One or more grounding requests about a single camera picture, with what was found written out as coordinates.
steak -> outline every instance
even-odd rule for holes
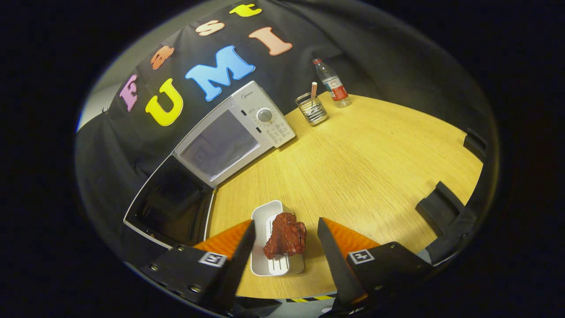
[[[296,222],[291,213],[280,213],[273,221],[271,237],[263,248],[265,256],[272,260],[277,254],[302,254],[306,248],[306,226]]]

metal pen holder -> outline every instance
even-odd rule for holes
[[[324,120],[328,119],[328,113],[326,113],[324,105],[318,99],[318,96],[314,98],[310,97],[311,93],[306,93],[299,98],[296,98],[296,105],[300,108],[300,111],[306,117],[306,120],[310,126],[315,126]]]

microwave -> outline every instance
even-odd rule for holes
[[[139,190],[123,222],[165,248],[193,246],[205,240],[217,186],[294,137],[279,108],[251,81],[180,141]]]

colorful letters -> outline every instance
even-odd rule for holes
[[[250,38],[256,38],[269,48],[270,55],[279,55],[292,48],[292,44],[286,43],[271,31],[273,28],[264,27],[249,34]]]
[[[224,23],[218,23],[218,20],[212,20],[210,22],[206,22],[204,24],[202,24],[201,26],[199,26],[198,28],[196,28],[196,32],[198,33],[198,35],[200,36],[207,36],[210,35],[214,32],[217,32],[221,29],[223,29],[225,27]]]
[[[263,9],[257,9],[257,10],[252,10],[249,9],[251,7],[254,7],[254,4],[251,5],[239,5],[237,7],[235,7],[232,11],[230,11],[229,13],[237,13],[239,16],[243,16],[243,17],[248,17],[248,16],[252,16],[252,15],[256,15],[256,14],[260,14]]]
[[[251,9],[251,7],[254,6],[254,4],[239,5],[229,13],[235,13],[242,17],[250,17],[260,14],[263,11],[260,8]],[[195,31],[200,36],[208,36],[223,29],[224,27],[224,23],[218,20],[211,20],[200,25],[195,29]],[[291,43],[287,43],[273,34],[271,27],[264,27],[251,32],[249,34],[249,38],[256,38],[261,41],[269,48],[270,55],[279,55],[292,48]],[[174,50],[174,48],[169,46],[160,48],[151,59],[153,70],[157,70],[164,61],[171,56]],[[193,79],[205,92],[205,100],[211,101],[221,93],[221,87],[214,86],[212,82],[224,86],[229,86],[231,84],[228,70],[233,74],[234,80],[240,80],[249,73],[253,72],[255,70],[255,66],[247,64],[239,55],[237,55],[235,52],[235,46],[229,45],[216,52],[216,67],[196,65],[191,68],[184,77],[186,79]],[[125,103],[128,105],[128,111],[132,109],[133,104],[137,101],[137,96],[133,95],[133,93],[137,91],[137,87],[135,83],[133,83],[136,79],[137,75],[132,75],[120,92],[120,97],[123,98]],[[182,97],[175,87],[173,87],[172,78],[169,78],[161,85],[159,92],[165,93],[173,102],[173,108],[171,111],[165,111],[157,101],[158,96],[153,96],[145,106],[145,112],[151,114],[159,125],[169,126],[179,117],[182,111]]]
[[[133,93],[137,92],[137,86],[133,82],[136,79],[137,75],[133,74],[120,92],[120,97],[123,98],[125,104],[128,105],[128,111],[132,110],[133,104],[135,104],[137,101],[137,95],[133,95]]]
[[[145,112],[150,113],[159,125],[169,126],[175,122],[182,111],[182,97],[175,87],[173,87],[173,79],[166,80],[159,88],[159,93],[167,94],[173,102],[173,109],[166,112],[157,101],[157,96],[153,96],[147,103],[147,106],[145,106]]]
[[[186,75],[186,79],[194,79],[206,92],[206,101],[211,101],[221,93],[221,88],[212,85],[212,81],[224,86],[230,85],[228,69],[233,73],[234,80],[240,80],[253,72],[254,65],[247,64],[235,52],[235,46],[229,45],[216,53],[216,67],[196,65]]]

white plate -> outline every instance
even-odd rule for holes
[[[271,237],[273,221],[283,211],[290,213],[281,201],[275,200],[261,205],[251,214],[251,219],[255,221],[255,242],[251,251],[251,271],[257,276],[296,275],[304,270],[302,254],[294,256],[276,255],[270,260],[263,251],[263,247]]]

